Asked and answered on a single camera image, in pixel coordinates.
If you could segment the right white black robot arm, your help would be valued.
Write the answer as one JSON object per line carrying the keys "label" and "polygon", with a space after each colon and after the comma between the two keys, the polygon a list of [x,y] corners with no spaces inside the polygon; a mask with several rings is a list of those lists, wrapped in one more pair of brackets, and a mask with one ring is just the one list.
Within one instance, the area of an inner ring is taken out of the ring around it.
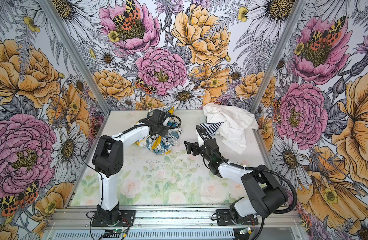
{"label": "right white black robot arm", "polygon": [[242,185],[246,193],[246,197],[230,205],[228,212],[217,214],[220,219],[219,225],[256,224],[257,221],[248,220],[248,218],[261,216],[265,219],[271,214],[285,214],[293,209],[292,206],[279,209],[288,201],[288,194],[276,179],[280,175],[269,170],[265,165],[249,168],[223,159],[215,139],[206,139],[202,146],[198,142],[187,141],[184,145],[187,154],[202,156],[205,166],[213,175],[235,181]]}

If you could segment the colourful patterned cloth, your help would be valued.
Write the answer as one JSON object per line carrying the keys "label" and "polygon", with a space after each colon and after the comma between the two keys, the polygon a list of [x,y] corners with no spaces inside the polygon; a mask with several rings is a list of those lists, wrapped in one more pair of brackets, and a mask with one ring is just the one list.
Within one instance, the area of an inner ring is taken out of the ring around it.
{"label": "colourful patterned cloth", "polygon": [[139,121],[149,127],[149,133],[135,144],[157,155],[169,154],[182,134],[182,120],[175,115],[179,103],[149,110],[147,117]]}

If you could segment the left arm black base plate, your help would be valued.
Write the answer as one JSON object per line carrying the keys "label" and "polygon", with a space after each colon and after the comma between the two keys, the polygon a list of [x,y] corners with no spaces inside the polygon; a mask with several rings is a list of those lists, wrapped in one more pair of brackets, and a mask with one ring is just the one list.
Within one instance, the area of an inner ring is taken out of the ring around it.
{"label": "left arm black base plate", "polygon": [[99,208],[91,225],[92,227],[132,227],[135,218],[135,210],[106,211]]}

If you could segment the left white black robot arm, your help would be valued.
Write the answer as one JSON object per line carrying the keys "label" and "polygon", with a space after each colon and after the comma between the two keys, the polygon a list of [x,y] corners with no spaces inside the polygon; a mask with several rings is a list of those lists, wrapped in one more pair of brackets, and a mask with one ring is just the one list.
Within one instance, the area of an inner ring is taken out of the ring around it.
{"label": "left white black robot arm", "polygon": [[115,225],[121,218],[117,198],[118,172],[124,165],[124,151],[135,142],[149,136],[163,137],[169,130],[171,113],[153,110],[144,119],[129,129],[113,136],[99,138],[93,165],[100,177],[101,199],[97,206],[96,221],[99,224]]}

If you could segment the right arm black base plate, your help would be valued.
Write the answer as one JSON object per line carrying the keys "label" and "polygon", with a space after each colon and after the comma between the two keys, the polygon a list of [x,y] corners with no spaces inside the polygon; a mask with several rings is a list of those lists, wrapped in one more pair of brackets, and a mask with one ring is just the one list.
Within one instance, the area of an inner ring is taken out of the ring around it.
{"label": "right arm black base plate", "polygon": [[227,209],[217,209],[213,220],[218,226],[257,226],[258,219],[255,215],[241,217],[237,212]]}

